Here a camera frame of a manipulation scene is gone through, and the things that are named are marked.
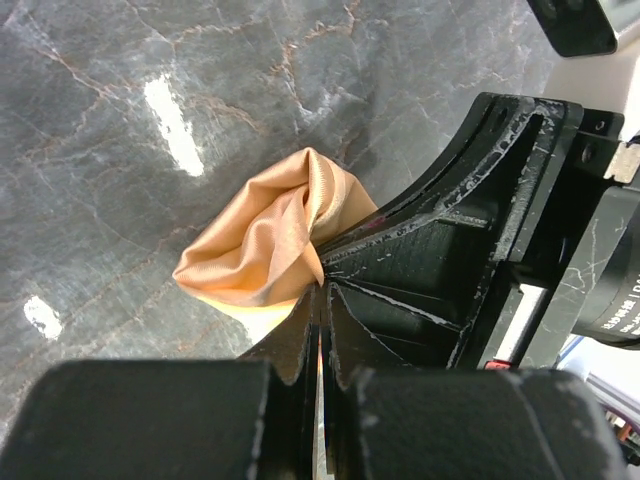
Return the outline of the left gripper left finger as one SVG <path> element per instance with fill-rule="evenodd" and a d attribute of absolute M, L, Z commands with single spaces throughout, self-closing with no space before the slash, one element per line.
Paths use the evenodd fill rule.
<path fill-rule="evenodd" d="M 77 360 L 33 386 L 5 479 L 310 479 L 318 291 L 235 360 Z"/>

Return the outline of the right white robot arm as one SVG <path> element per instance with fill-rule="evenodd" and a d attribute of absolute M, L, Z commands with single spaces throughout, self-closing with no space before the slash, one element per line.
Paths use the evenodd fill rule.
<path fill-rule="evenodd" d="M 619 113 L 482 93 L 433 164 L 321 246 L 349 313 L 416 366 L 639 345 L 639 173 Z"/>

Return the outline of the peach satin napkin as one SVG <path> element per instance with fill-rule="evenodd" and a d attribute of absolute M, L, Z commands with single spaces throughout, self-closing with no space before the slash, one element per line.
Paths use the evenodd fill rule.
<path fill-rule="evenodd" d="M 183 251 L 173 278 L 258 342 L 324 282 L 318 246 L 375 210 L 354 175 L 305 148 L 250 178 Z"/>

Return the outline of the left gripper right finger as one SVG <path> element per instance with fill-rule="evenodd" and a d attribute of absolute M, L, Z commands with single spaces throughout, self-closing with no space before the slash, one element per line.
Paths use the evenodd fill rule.
<path fill-rule="evenodd" d="M 603 410 L 554 369 L 418 368 L 324 303 L 325 446 L 337 479 L 624 479 Z"/>

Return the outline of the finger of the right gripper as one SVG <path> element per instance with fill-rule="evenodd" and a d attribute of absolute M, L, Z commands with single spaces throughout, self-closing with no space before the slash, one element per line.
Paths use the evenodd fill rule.
<path fill-rule="evenodd" d="M 350 314 L 406 362 L 461 363 L 493 280 L 486 219 L 375 220 L 327 247 L 327 279 Z"/>

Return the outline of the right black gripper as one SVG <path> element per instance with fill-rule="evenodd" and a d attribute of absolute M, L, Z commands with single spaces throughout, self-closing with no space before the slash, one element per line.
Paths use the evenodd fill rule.
<path fill-rule="evenodd" d="M 562 100 L 484 92 L 433 164 L 404 192 L 321 248 L 328 273 L 411 253 L 445 265 L 501 262 L 461 368 L 552 366 L 617 290 L 625 183 L 606 170 L 623 115 Z M 394 247 L 391 255 L 384 248 Z"/>

